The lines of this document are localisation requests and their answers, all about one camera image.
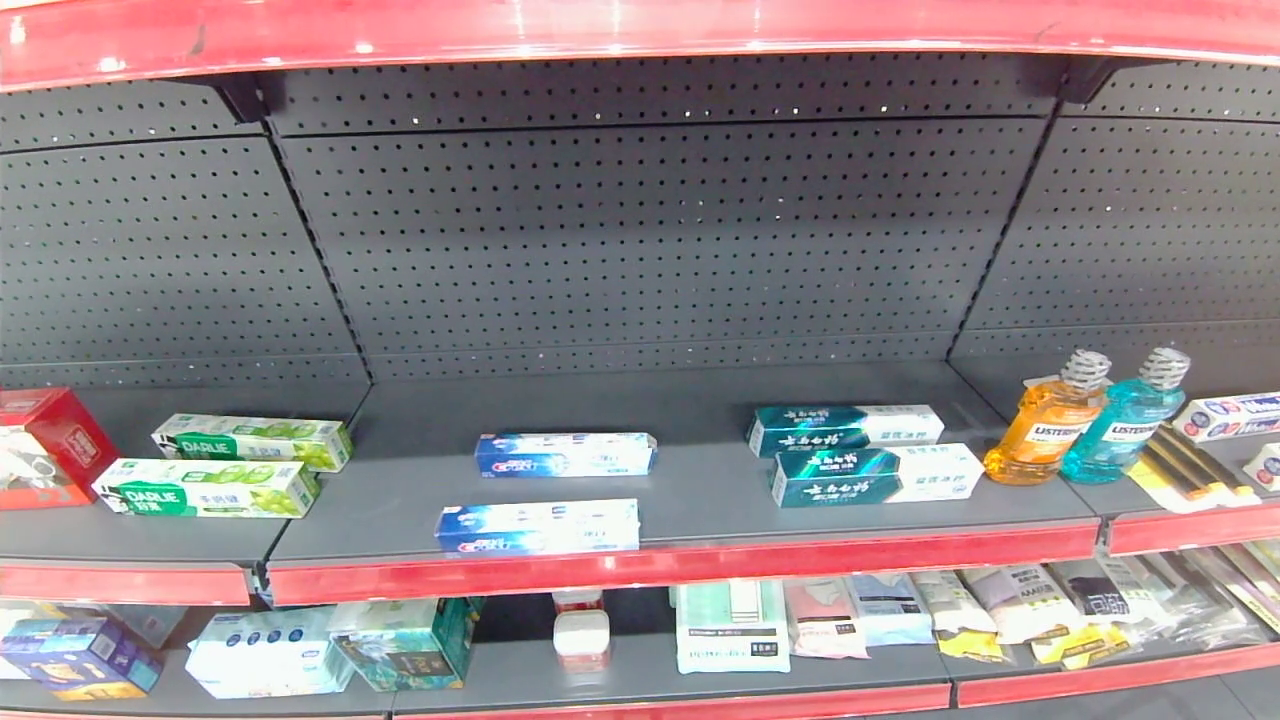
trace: blue mouthwash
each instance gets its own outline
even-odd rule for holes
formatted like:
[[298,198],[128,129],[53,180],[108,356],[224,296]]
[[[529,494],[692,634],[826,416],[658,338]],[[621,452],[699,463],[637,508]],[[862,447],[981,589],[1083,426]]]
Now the blue mouthwash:
[[1107,406],[1068,451],[1062,477],[1085,484],[1123,478],[1160,423],[1187,400],[1178,384],[1190,364],[1185,354],[1157,347],[1147,356],[1137,378],[1107,388]]

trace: red box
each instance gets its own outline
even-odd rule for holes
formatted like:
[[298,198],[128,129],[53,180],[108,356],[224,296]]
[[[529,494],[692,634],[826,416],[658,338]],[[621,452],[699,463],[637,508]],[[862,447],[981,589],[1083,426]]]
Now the red box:
[[0,391],[0,510],[88,505],[119,456],[70,388]]

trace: mouthwash bottle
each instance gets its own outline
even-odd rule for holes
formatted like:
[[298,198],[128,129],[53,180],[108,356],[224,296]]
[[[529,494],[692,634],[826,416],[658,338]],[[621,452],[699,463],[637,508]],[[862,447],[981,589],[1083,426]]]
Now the mouthwash bottle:
[[1187,393],[1178,386],[1190,365],[1185,354],[1157,347],[1137,378],[1107,388],[1106,409],[1068,451],[1062,477],[1089,484],[1123,478],[1160,423],[1181,407]]
[[1102,411],[1102,382],[1110,369],[1106,355],[1076,350],[1059,379],[1028,388],[1005,439],[982,461],[991,479],[1038,486],[1052,478],[1066,450]]

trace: bottle label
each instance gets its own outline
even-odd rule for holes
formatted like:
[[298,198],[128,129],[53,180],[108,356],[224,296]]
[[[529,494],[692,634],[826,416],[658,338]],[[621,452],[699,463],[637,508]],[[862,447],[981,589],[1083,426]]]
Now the bottle label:
[[1027,433],[1027,441],[1036,446],[1037,452],[1044,454],[1057,448],[1064,452],[1068,447],[1075,442],[1075,438],[1080,437],[1080,433],[1089,429],[1092,423],[1080,423],[1078,425],[1053,425],[1050,423],[1036,423],[1032,429]]
[[1139,443],[1156,434],[1160,423],[1111,423],[1102,433],[1102,442]]

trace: orange mouthwash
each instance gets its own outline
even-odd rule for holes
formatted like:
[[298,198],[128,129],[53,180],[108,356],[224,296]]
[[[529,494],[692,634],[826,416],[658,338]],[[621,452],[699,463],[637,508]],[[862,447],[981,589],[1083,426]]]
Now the orange mouthwash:
[[1028,388],[1005,439],[983,459],[991,479],[1006,486],[1048,482],[1075,438],[1102,413],[1110,369],[1106,355],[1076,350],[1059,379]]

